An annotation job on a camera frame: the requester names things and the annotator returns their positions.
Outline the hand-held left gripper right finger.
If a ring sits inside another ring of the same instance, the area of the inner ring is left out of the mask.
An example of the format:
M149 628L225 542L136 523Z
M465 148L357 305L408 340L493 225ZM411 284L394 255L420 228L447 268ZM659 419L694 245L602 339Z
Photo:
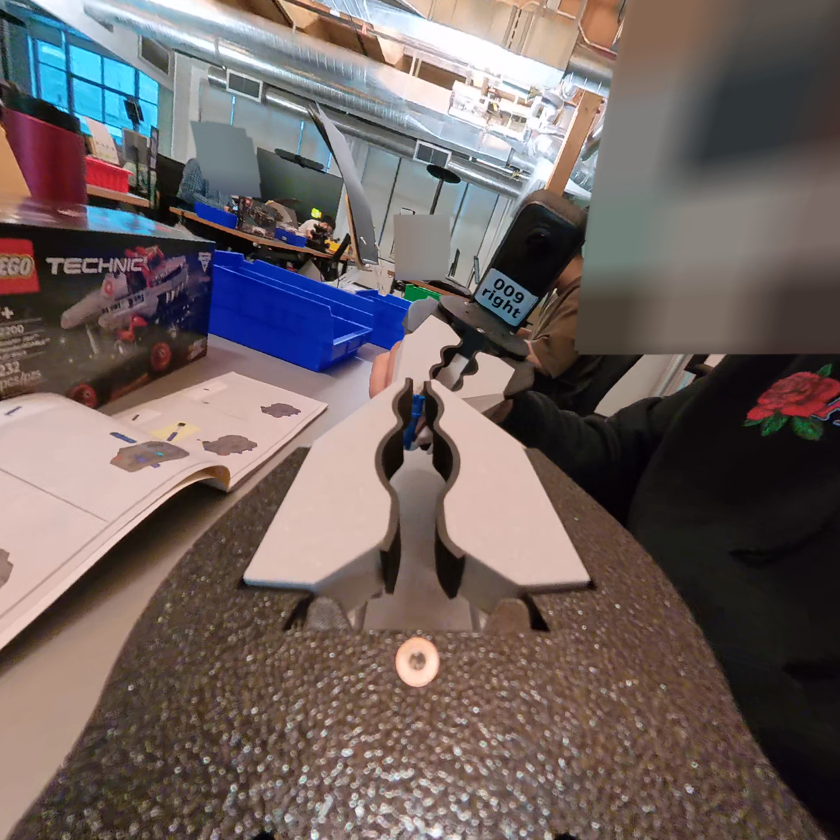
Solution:
M502 601L590 588L525 447L443 385L424 394L440 487L422 507L423 624L480 629Z

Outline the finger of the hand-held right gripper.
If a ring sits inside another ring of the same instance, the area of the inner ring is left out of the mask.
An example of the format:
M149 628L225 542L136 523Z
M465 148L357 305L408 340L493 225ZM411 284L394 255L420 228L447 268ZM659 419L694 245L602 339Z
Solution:
M463 342L446 313L440 303L412 303L405 315L405 334L396 349L394 378L398 382L410 379L414 394L422 394L425 383L445 364L445 353Z
M513 360L485 351L468 355L457 348L434 380L459 399L488 415L513 396L527 391L534 381L534 366L528 360Z

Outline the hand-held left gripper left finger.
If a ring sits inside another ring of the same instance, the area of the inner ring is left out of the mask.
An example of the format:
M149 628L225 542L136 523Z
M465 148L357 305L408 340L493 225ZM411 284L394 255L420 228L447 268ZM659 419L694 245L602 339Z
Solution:
M310 447L243 582L330 599L362 629L371 599L394 592L401 561L392 486L403 466L413 381L389 385Z

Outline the small blue plastic bin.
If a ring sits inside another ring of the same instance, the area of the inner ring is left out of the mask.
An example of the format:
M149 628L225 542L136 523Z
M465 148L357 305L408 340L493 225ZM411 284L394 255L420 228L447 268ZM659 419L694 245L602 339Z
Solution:
M383 295L374 289L357 291L355 296L367 300L372 307L373 329L370 343L390 350L403 340L403 323L412 305L410 301L393 294Z

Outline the black floor lamp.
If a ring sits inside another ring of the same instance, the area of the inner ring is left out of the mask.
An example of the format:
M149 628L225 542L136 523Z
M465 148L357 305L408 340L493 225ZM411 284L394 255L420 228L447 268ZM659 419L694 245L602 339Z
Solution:
M426 171L437 182L434 198L429 209L429 215L435 215L444 185L459 185L461 178L456 173L438 164L427 164Z

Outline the large blue plastic bin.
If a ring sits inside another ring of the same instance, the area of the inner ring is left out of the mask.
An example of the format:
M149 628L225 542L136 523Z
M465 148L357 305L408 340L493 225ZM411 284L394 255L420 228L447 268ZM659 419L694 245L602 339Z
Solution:
M211 334L315 372L373 341L365 299L234 251L212 266Z

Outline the wooden background table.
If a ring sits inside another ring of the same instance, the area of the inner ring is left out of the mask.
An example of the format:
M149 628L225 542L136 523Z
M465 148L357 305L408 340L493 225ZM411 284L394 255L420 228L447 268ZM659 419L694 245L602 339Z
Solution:
M252 234L247 234L247 233L242 232L241 230L237 230L237 229L234 229L234 228L228 228L228 227L223 226L221 224L216 224L214 222L207 221L206 219L203 219L203 218L197 216L194 212L186 211L186 210L184 210L180 207L177 207L177 206L172 207L171 212L174 215L178 216L182 221L187 220L187 221L190 221L190 222L194 222L195 224L198 224L198 225L202 226L205 230L212 229L214 232L216 232L218 234L225 235L229 238L232 237L232 238L236 238L236 239L239 239L239 240L242 240L242 241L245 241L245 242L249 242L250 244L253 244L253 245L261 245L261 246L265 246L265 247L268 247L268 248L272 248L274 250L286 251L286 252L289 252L289 253L301 254L301 255L309 256L309 257L312 257L312 258L319 258L319 259L321 259L321 258L331 259L333 257L338 257L337 252L335 252L335 253L324 253L324 252L318 251L314 248L291 245L291 244L289 244L289 243L287 243L283 240L277 239L277 238L264 238L264 237L255 236L255 235L252 235Z

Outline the black computer monitor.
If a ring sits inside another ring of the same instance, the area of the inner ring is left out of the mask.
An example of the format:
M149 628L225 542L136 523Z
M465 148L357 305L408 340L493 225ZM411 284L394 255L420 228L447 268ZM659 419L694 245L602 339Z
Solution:
M274 152L257 149L259 198L293 210L299 223L322 215L336 217L343 179L288 161Z

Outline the open instruction booklet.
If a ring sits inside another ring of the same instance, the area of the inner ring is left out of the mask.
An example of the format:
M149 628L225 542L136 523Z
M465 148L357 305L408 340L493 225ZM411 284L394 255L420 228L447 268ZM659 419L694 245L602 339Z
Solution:
M227 373L108 416L51 394L1 412L1 647L181 490L229 493L327 404Z

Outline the red plastic basket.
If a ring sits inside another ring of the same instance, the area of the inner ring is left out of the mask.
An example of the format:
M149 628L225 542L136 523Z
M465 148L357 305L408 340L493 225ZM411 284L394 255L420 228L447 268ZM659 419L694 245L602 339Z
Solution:
M95 156L86 156L86 184L116 193L130 192L131 172Z

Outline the gridded window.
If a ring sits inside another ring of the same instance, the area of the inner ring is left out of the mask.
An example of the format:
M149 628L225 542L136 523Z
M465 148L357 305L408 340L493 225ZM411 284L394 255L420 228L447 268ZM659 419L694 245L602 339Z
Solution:
M33 93L80 121L106 126L118 142L124 130L149 137L159 127L159 83L88 38L66 30L28 35Z

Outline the maroon plant pot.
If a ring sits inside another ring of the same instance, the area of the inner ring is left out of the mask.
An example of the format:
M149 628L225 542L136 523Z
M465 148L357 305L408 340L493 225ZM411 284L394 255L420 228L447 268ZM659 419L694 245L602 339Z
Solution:
M6 108L3 125L33 199L55 205L87 204L86 145L77 122L71 130Z

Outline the wooden support post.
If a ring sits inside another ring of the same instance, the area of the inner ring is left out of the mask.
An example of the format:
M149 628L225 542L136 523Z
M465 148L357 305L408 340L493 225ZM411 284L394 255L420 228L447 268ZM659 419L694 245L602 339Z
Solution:
M564 194L602 103L603 97L599 94L592 91L582 92L544 187L549 194Z

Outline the thin silver ventilation duct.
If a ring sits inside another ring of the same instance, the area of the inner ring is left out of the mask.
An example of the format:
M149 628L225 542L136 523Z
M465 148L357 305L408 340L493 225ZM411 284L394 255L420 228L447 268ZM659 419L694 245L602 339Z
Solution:
M258 102L302 117L318 104L343 134L408 160L419 144L442 149L449 154L449 169L462 180L509 197L522 194L528 179L548 176L553 166L546 158L516 150L494 130L366 81L356 87L347 80L320 78L296 68L242 68L230 57L211 59L208 77L214 85L241 96L248 84L258 86Z

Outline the large silver ventilation duct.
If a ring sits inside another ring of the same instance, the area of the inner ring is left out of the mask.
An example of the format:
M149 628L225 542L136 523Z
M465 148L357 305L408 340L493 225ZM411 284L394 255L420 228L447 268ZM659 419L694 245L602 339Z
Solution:
M218 67L256 69L280 78L281 69L343 79L405 71L408 60L461 79L483 77L523 90L547 90L564 79L607 96L616 58L579 40L564 67L521 56L499 45L380 2L374 20L332 7L294 3L314 16L310 27L288 27L222 2L83 2L100 26L131 29L179 53Z

